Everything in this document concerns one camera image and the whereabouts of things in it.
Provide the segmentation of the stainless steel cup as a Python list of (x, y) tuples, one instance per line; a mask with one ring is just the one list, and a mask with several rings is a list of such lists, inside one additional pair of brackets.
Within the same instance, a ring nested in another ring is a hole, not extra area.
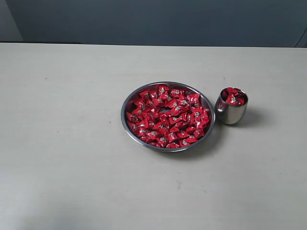
[[(234, 94), (240, 98), (241, 105), (233, 106), (226, 103), (229, 94)], [(248, 105), (247, 94), (239, 88), (227, 87), (223, 89), (214, 106), (216, 119), (226, 125), (234, 125), (238, 123), (244, 116)]]

